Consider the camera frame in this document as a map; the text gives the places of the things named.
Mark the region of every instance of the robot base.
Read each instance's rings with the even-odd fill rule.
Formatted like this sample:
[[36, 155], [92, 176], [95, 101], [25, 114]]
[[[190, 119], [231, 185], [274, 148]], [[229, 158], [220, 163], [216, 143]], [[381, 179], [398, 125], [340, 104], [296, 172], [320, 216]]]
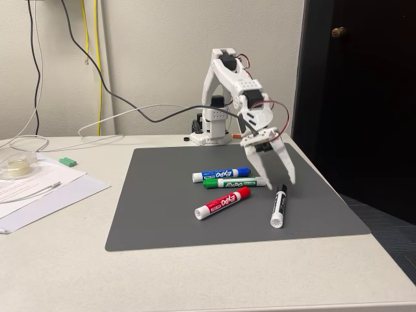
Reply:
[[220, 140], [211, 140], [206, 133], [201, 133], [200, 135], [192, 132], [190, 135], [190, 140], [193, 141], [193, 143], [197, 144], [197, 145], [213, 145], [213, 144], [218, 144], [218, 145], [225, 145], [227, 144], [229, 141], [231, 141], [231, 135], [227, 134], [225, 135], [224, 138], [221, 138]]

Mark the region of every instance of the door knob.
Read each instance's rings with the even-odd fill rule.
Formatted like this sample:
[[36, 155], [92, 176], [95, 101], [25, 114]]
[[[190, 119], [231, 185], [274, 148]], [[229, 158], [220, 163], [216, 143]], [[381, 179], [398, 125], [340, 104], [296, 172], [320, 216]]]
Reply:
[[346, 29], [344, 27], [337, 27], [332, 29], [331, 37], [332, 38], [339, 38], [346, 34]]

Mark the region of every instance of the red marker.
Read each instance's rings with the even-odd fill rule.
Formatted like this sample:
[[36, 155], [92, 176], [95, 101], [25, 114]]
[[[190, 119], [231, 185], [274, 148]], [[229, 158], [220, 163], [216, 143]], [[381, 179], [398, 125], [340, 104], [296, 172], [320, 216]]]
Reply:
[[195, 216], [198, 220], [202, 220], [221, 209], [239, 202], [248, 195], [250, 195], [250, 189], [248, 187], [238, 188], [235, 192], [230, 192], [215, 200], [208, 201], [204, 206], [195, 209]]

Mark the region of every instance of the black marker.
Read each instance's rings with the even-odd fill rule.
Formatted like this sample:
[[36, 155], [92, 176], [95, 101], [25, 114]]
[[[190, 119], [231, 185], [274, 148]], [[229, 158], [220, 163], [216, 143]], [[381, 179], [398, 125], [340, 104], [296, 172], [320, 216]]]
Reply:
[[287, 187], [283, 184], [281, 187], [278, 188], [276, 199], [274, 200], [274, 208], [270, 224], [273, 228], [276, 229], [281, 228], [283, 225], [283, 215], [285, 214], [286, 206], [286, 193]]

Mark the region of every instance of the yellow cable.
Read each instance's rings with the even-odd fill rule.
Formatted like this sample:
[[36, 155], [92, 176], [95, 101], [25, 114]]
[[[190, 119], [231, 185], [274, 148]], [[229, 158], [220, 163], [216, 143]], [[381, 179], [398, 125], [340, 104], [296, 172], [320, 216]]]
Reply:
[[[86, 28], [84, 0], [80, 0], [80, 1], [81, 1], [81, 14], [83, 15], [83, 22], [84, 22], [85, 51], [88, 53], [88, 30]], [[88, 64], [88, 57], [85, 57], [85, 64]]]
[[[97, 21], [97, 0], [94, 0], [94, 43], [96, 49], [96, 62], [99, 70], [101, 70], [101, 64], [99, 61], [99, 49], [98, 49], [98, 21]], [[101, 79], [98, 77], [99, 85], [99, 103], [98, 103], [98, 121], [101, 120], [101, 105], [103, 103], [103, 90], [101, 85]], [[100, 135], [101, 122], [97, 123], [97, 135]]]

